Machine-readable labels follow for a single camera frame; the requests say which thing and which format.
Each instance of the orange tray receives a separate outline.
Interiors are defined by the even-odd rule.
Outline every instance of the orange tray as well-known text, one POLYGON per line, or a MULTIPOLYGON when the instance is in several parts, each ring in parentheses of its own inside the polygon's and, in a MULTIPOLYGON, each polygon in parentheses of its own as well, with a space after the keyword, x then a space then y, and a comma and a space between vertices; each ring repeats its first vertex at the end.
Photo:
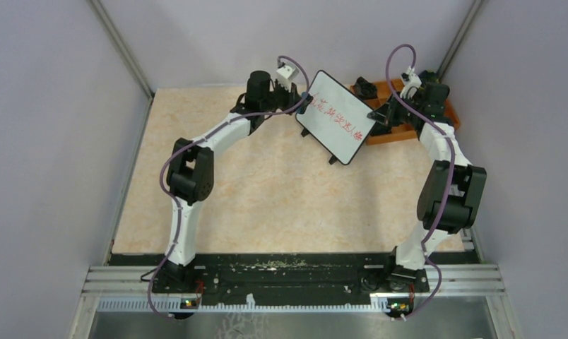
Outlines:
MULTIPOLYGON (((376 109, 382 106, 388 98, 390 97, 390 89, 388 88, 388 84, 386 81, 376 81, 373 83, 376 85, 378 90, 378 98, 377 99, 369 99, 363 100, 366 104, 368 104, 372 109, 376 109)), ((401 79, 393 79, 392 86, 395 90, 402 90, 403 89, 403 81, 401 79)), ((351 92, 355 92, 353 87, 350 87, 351 92)), ((456 112, 451 105, 450 100, 446 99, 444 102, 446 109, 444 110, 444 116, 450 118, 454 123, 454 129, 457 130, 461 126, 461 121, 456 116, 456 112)), ((392 128, 392 133, 384 134, 381 136, 368 136, 365 143, 367 145, 377 145, 379 143, 393 143, 394 141, 402 141, 408 139, 417 138, 417 133, 409 124, 402 124, 397 127, 392 128)))

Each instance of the red handwriting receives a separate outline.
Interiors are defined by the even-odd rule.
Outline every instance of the red handwriting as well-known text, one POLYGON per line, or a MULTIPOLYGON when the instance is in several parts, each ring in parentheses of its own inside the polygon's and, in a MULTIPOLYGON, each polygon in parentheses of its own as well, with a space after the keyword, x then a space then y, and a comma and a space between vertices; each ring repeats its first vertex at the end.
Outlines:
POLYGON ((318 96, 319 92, 313 94, 313 100, 310 103, 311 106, 316 107, 318 111, 324 113, 325 115, 329 115, 330 120, 334 118, 334 122, 337 123, 344 131, 353 136, 355 140, 363 140, 363 133, 361 133, 361 131, 355 132, 355 126, 353 126, 353 124, 351 124, 343 114, 337 112, 336 109, 334 109, 334 107, 332 106, 326 108, 328 101, 323 98, 319 98, 318 96))

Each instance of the metal pole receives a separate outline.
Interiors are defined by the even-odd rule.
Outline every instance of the metal pole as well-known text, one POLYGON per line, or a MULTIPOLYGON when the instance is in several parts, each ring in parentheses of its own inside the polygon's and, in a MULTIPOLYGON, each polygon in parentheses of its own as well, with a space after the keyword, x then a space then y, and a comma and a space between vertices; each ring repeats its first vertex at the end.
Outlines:
POLYGON ((448 71, 450 63, 454 59, 454 56, 455 56, 459 46, 461 46, 461 43, 463 42, 463 39, 465 38, 465 34, 471 28, 471 24, 473 23, 475 16, 479 13, 480 9, 482 8, 482 5, 486 1, 487 0, 474 0, 473 3, 471 4, 471 7, 469 8, 469 11, 467 12, 465 19, 463 20, 463 23, 461 24, 461 27, 458 29, 458 32, 456 33, 449 50, 446 51, 446 55, 444 56, 444 59, 442 59, 442 63, 440 64, 440 67, 438 68, 438 72, 437 72, 438 73, 438 79, 442 80, 443 77, 446 75, 446 72, 448 71))
POLYGON ((97 16, 97 18, 101 22, 101 25, 105 29, 105 32, 107 33, 107 37, 114 45, 115 49, 119 53, 122 61, 130 71, 130 74, 132 75, 134 80, 138 83, 149 100, 153 99, 155 93, 151 90, 145 74, 143 73, 141 67, 138 65, 138 62, 134 58, 134 55, 130 52, 128 45, 124 41, 124 38, 122 38, 122 36, 119 34, 109 14, 105 10, 105 7, 103 6, 103 4, 101 4, 101 1, 86 0, 86 2, 88 2, 93 12, 95 12, 95 15, 97 16))
POLYGON ((498 338, 522 339, 523 333, 506 295, 486 297, 492 325, 498 338))

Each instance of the whiteboard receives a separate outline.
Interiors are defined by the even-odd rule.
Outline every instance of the whiteboard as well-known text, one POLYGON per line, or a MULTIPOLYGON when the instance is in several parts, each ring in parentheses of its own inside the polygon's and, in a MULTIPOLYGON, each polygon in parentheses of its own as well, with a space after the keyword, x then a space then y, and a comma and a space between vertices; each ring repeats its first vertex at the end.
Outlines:
POLYGON ((348 165, 369 135, 375 121, 371 109, 325 71, 311 83, 311 104, 297 121, 343 165, 348 165))

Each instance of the black cable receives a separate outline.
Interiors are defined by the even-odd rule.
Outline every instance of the black cable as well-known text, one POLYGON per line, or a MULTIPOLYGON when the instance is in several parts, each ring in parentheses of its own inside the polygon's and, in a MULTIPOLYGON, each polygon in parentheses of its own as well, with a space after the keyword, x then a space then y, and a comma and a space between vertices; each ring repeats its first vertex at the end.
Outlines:
POLYGON ((150 271, 148 271, 147 273, 144 273, 143 275, 141 275, 141 281, 144 281, 145 283, 149 283, 151 280, 150 279, 145 279, 144 277, 146 277, 147 275, 150 275, 151 273, 153 273, 155 271, 155 267, 151 268, 150 271))

